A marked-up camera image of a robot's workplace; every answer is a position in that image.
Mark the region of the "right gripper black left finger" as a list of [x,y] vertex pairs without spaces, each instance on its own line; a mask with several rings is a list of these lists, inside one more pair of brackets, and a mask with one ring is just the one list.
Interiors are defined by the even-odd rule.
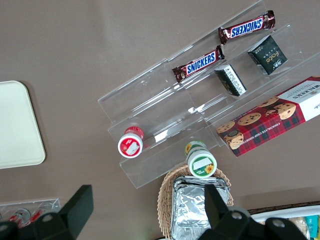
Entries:
[[92,185],[82,185],[59,212],[42,215],[32,224],[36,240],[75,240],[94,210]]

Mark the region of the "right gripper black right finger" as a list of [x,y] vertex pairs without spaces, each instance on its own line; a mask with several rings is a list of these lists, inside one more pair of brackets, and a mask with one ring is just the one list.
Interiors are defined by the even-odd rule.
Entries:
[[260,227],[241,207],[228,207],[213,185],[204,187],[204,206],[210,229],[201,240],[259,240]]

